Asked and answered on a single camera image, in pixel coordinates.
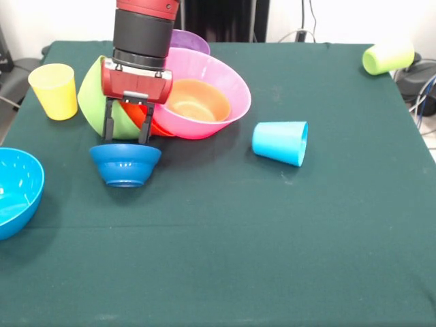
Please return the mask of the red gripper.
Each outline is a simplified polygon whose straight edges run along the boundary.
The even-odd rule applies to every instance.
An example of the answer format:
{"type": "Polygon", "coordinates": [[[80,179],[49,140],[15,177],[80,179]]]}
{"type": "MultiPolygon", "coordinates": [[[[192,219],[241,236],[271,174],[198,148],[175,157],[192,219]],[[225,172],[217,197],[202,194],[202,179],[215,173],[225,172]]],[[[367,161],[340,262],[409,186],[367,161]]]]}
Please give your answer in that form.
{"type": "Polygon", "coordinates": [[[104,58],[101,63],[102,92],[107,97],[102,138],[111,142],[114,133],[112,106],[115,99],[138,104],[145,108],[145,118],[140,128],[139,144],[148,144],[155,105],[164,104],[173,85],[171,70],[152,71],[115,63],[104,58]]]}

